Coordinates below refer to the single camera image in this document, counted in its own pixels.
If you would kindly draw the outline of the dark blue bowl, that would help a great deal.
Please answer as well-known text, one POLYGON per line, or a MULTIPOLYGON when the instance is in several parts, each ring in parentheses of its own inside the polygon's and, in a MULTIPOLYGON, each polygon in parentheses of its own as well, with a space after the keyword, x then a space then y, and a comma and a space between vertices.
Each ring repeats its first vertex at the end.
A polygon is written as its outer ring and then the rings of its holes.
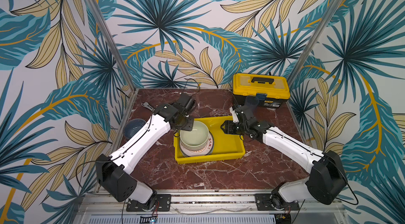
POLYGON ((126 139, 131 139, 143 126, 146 124, 146 121, 141 118, 135 118, 126 123, 123 128, 123 135, 126 139))

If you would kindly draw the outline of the white plate orange sunburst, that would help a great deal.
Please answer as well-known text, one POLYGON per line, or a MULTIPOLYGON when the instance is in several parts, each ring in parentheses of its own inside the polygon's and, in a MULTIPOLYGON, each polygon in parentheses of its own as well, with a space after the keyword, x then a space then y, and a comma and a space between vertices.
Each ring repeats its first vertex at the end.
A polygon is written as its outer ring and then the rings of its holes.
POLYGON ((214 150, 214 138, 211 133, 209 133, 206 145, 199 150, 190 150, 186 148, 186 146, 182 143, 181 140, 179 141, 179 143, 180 143, 180 151, 185 157, 210 155, 214 150))

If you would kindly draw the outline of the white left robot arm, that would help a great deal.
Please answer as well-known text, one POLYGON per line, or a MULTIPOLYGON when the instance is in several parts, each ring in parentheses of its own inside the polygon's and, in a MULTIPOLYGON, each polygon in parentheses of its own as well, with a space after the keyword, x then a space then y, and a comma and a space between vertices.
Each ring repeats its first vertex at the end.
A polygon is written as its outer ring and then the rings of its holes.
POLYGON ((109 156, 101 154, 96 160, 97 181, 118 202, 134 200, 150 209, 157 193, 131 176, 148 150, 169 131, 191 131, 194 118, 190 115, 196 101, 181 93, 177 101, 162 103, 153 109, 145 125, 123 146, 109 156))

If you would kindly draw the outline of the yellow plastic bin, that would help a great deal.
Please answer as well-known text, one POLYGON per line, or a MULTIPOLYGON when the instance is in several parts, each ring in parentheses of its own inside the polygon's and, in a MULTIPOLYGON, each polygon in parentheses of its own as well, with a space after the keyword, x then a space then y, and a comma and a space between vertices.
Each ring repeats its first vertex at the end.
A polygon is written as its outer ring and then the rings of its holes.
POLYGON ((231 116, 196 118, 195 121, 204 123, 213 140, 208 144, 207 154, 199 156, 184 155, 180 148, 180 138, 174 137, 175 160, 178 164, 201 163, 242 158, 246 151, 243 141, 238 135, 225 134, 220 126, 227 120, 232 121, 231 116))

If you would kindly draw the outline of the pale green bowl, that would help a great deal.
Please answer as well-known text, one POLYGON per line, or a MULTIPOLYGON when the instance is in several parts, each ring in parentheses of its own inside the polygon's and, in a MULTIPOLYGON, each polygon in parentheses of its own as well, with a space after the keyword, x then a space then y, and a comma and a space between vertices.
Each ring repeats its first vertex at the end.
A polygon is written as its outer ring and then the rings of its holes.
POLYGON ((202 149, 207 144, 208 138, 209 129, 201 121, 194 121, 191 131, 180 131, 180 142, 190 150, 202 149))

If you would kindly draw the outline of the blue textured plastic cup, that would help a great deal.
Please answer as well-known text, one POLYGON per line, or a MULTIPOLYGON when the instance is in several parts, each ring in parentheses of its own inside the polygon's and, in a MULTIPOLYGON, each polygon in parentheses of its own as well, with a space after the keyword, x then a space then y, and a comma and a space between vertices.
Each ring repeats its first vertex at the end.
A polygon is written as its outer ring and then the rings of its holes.
POLYGON ((259 102, 260 100, 257 96, 249 95, 245 98, 244 105, 254 111, 258 107, 259 102))

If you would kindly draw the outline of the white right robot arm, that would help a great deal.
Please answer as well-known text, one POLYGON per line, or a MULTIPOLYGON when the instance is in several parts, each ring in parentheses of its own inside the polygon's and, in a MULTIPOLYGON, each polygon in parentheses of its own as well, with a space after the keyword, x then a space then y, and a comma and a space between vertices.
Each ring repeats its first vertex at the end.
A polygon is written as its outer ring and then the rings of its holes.
POLYGON ((232 119, 221 125, 225 134, 247 135, 280 151, 308 173, 307 178, 285 182, 273 189, 270 199, 272 208, 284 210, 295 201, 308 199, 329 205, 348 185, 340 156, 334 151, 315 149, 273 124, 259 121, 249 106, 234 105, 229 110, 232 119))

